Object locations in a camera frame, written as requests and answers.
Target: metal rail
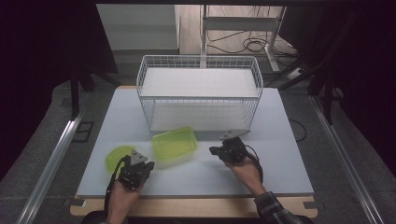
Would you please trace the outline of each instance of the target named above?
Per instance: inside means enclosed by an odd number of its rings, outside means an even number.
[[[319,120],[323,125],[323,128],[328,135],[330,141],[332,142],[332,147],[341,162],[341,165],[344,168],[346,176],[349,180],[349,183],[352,185],[352,188],[355,190],[360,202],[361,206],[364,210],[364,213],[368,217],[370,223],[378,224],[384,223],[382,217],[380,216],[378,209],[376,208],[375,202],[370,195],[369,190],[366,188],[364,183],[362,182],[361,178],[358,175],[355,167],[352,164],[352,161],[347,155],[346,150],[344,149],[341,140],[339,139],[335,129],[332,125],[329,125],[327,120],[325,119],[324,115],[321,111],[323,108],[320,104],[320,100],[317,96],[310,96],[309,99],[311,100],[312,104],[314,105],[316,112],[318,114]]]
[[[44,168],[44,171],[41,173],[41,176],[35,184],[35,188],[33,189],[29,199],[27,200],[27,203],[22,209],[16,223],[24,224],[32,223],[34,221],[35,215],[37,214],[37,211],[40,208],[48,189],[50,188],[53,177],[55,177],[56,172],[58,171],[58,168],[62,162],[62,159],[64,158],[64,154],[69,147],[70,142],[72,141],[73,135],[76,132],[82,116],[84,115],[90,98],[91,96],[88,93],[84,94],[81,97],[80,110],[78,112],[78,115],[74,120],[70,120],[67,123],[58,144],[53,150],[49,161]]]

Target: wall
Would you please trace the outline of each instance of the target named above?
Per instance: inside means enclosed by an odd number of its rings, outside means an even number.
[[[96,6],[112,50],[178,49],[178,6]]]

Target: sleeve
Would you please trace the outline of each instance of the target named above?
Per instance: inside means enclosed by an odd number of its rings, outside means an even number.
[[[290,211],[285,209],[277,200],[273,192],[266,192],[254,200],[257,206],[259,216],[264,218],[270,224],[303,224]]]

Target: human arm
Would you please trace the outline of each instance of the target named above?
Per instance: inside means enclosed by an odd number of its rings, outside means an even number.
[[[230,168],[236,178],[249,189],[255,198],[254,202],[257,206],[259,216],[264,218],[267,223],[303,223],[282,206],[273,192],[265,189],[260,181],[260,174],[256,164],[250,158],[246,157],[238,165],[230,164],[226,161],[224,164]]]
[[[123,223],[129,212],[134,208],[142,188],[143,186],[130,190],[125,188],[120,181],[115,181],[108,203],[106,223]]]

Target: white shelf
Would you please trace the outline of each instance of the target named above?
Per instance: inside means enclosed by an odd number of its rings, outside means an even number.
[[[242,68],[149,67],[140,96],[259,98],[251,70]]]
[[[169,131],[183,126],[195,131],[248,129],[246,117],[242,104],[156,104],[151,130]]]

